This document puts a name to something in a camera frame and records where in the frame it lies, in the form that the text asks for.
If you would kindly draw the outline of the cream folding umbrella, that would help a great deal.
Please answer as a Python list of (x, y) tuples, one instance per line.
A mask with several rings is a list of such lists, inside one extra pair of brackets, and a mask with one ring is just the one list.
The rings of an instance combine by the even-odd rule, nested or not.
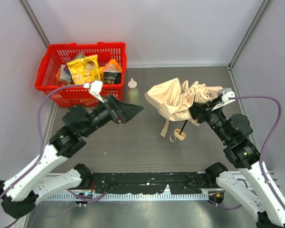
[(189, 108), (193, 104), (205, 104), (213, 101), (218, 95), (221, 86), (207, 86), (195, 81), (192, 85), (187, 80), (180, 82), (174, 78), (163, 83), (154, 85), (145, 93), (145, 99), (157, 109), (159, 114), (166, 120), (161, 131), (161, 136), (165, 137), (170, 122), (188, 120), (198, 126), (193, 119)]

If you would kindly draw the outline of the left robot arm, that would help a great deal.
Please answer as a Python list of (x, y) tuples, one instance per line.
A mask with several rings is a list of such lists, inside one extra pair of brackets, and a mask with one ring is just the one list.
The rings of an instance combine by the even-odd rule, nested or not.
[(63, 117), (65, 125), (49, 140), (41, 154), (13, 178), (0, 180), (4, 212), (19, 219), (51, 195), (71, 188), (87, 188), (93, 175), (84, 164), (48, 181), (43, 179), (81, 150), (86, 144), (84, 138), (108, 122), (127, 123), (142, 110), (143, 106), (121, 102), (112, 95), (106, 96), (90, 113), (79, 105), (69, 108)]

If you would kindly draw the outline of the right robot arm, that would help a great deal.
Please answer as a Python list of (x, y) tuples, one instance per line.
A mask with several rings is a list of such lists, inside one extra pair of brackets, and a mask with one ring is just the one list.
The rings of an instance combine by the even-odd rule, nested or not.
[(260, 161), (260, 152), (250, 141), (253, 132), (248, 118), (234, 114), (227, 119), (217, 101), (195, 103), (191, 116), (198, 123), (206, 122), (223, 142), (228, 161), (245, 177), (252, 187), (246, 188), (220, 162), (206, 169), (206, 173), (221, 188), (245, 208), (259, 228), (285, 228), (285, 197), (269, 175), (266, 165)]

